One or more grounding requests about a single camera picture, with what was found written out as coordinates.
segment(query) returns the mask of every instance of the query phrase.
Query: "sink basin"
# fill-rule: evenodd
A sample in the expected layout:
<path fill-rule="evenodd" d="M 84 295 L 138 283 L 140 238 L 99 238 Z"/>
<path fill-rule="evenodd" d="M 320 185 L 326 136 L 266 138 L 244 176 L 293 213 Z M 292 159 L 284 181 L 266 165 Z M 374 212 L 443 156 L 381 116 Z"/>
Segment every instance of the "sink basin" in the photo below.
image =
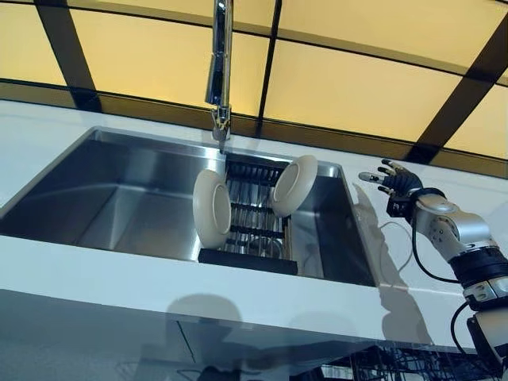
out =
<path fill-rule="evenodd" d="M 245 152 L 233 156 L 279 167 L 288 162 Z M 0 233 L 198 261 L 194 181 L 204 168 L 224 175 L 229 157 L 216 148 L 96 129 L 4 208 Z M 287 259 L 298 264 L 298 275 L 374 286 L 340 167 L 320 163 L 312 191 L 291 216 L 287 238 Z M 270 245 L 280 252 L 277 242 Z"/>

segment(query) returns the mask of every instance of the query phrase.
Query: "black cable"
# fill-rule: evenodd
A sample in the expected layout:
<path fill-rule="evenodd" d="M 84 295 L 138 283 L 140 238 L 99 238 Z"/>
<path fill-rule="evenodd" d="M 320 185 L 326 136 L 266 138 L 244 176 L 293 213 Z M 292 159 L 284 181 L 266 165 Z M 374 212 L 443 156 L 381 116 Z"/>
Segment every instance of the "black cable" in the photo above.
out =
<path fill-rule="evenodd" d="M 434 278 L 434 279 L 437 279 L 437 280 L 440 280 L 441 282 L 446 282 L 446 283 L 460 283 L 458 280 L 456 279 L 446 279 L 446 278 L 441 278 L 440 276 L 436 276 L 434 275 L 432 272 L 430 272 L 429 270 L 427 270 L 425 268 L 425 266 L 423 265 L 423 263 L 420 261 L 420 257 L 418 256 L 418 251 L 416 249 L 416 217 L 413 217 L 413 220 L 411 221 L 411 230 L 412 230 L 412 234 L 411 234 L 411 244 L 413 245 L 413 254 L 414 254 L 414 259 L 416 260 L 416 263 L 418 264 L 418 266 L 420 267 L 420 269 L 426 273 L 429 277 L 431 278 Z"/>
<path fill-rule="evenodd" d="M 475 364 L 470 358 L 469 358 L 469 355 L 466 353 L 466 351 L 464 351 L 464 348 L 462 348 L 462 345 L 459 344 L 459 341 L 457 340 L 457 336 L 455 334 L 455 323 L 456 323 L 456 320 L 457 318 L 459 317 L 460 313 L 464 310 L 464 308 L 466 308 L 468 306 L 468 302 L 464 302 L 460 305 L 459 308 L 457 308 L 457 311 L 455 311 L 455 313 L 453 314 L 453 317 L 452 317 L 452 320 L 450 321 L 450 332 L 452 333 L 452 339 L 453 339 L 453 342 L 455 343 L 455 346 L 457 347 L 457 349 L 459 350 L 460 353 L 462 353 L 464 356 L 466 356 L 466 358 L 468 359 L 469 363 L 475 367 L 477 370 L 481 371 L 482 373 L 487 373 L 488 375 L 492 375 L 488 369 L 486 368 L 482 368 L 480 367 L 479 365 Z"/>

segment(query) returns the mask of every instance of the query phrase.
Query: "chrome faucet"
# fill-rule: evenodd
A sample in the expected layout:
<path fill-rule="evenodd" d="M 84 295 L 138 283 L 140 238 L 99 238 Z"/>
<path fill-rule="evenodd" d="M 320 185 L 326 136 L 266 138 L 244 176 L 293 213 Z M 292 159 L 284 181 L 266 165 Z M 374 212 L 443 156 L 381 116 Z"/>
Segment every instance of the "chrome faucet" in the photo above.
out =
<path fill-rule="evenodd" d="M 214 129 L 212 136 L 224 151 L 231 126 L 229 104 L 229 77 L 231 75 L 231 42 L 233 38 L 233 0 L 214 0 L 214 37 L 212 60 L 206 85 L 205 102 L 217 106 L 212 110 Z"/>

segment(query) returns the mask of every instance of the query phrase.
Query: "robotic arm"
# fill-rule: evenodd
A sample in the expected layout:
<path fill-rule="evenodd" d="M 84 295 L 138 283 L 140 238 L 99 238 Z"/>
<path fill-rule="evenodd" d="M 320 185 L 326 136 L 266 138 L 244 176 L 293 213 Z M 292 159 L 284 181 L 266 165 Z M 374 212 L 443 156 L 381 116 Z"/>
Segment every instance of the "robotic arm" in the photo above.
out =
<path fill-rule="evenodd" d="M 360 179 L 378 183 L 390 197 L 387 212 L 404 217 L 416 232 L 426 236 L 452 266 L 457 280 L 430 274 L 435 279 L 460 283 L 463 295 L 476 313 L 468 319 L 468 329 L 476 350 L 491 371 L 508 381 L 508 260 L 492 239 L 487 223 L 448 201 L 438 189 L 424 188 L 421 180 L 403 166 L 383 160 L 385 175 L 360 173 Z"/>

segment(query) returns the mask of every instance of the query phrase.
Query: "dish rack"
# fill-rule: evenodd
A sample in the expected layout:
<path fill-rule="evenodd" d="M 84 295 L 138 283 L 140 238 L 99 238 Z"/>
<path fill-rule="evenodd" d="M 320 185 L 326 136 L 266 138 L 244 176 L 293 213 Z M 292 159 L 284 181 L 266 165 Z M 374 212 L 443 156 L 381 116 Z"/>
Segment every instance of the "dish rack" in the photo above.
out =
<path fill-rule="evenodd" d="M 226 185 L 231 200 L 231 228 L 222 250 L 202 248 L 199 262 L 296 275 L 291 260 L 291 216 L 277 217 L 270 192 L 284 168 L 277 162 L 228 154 Z"/>

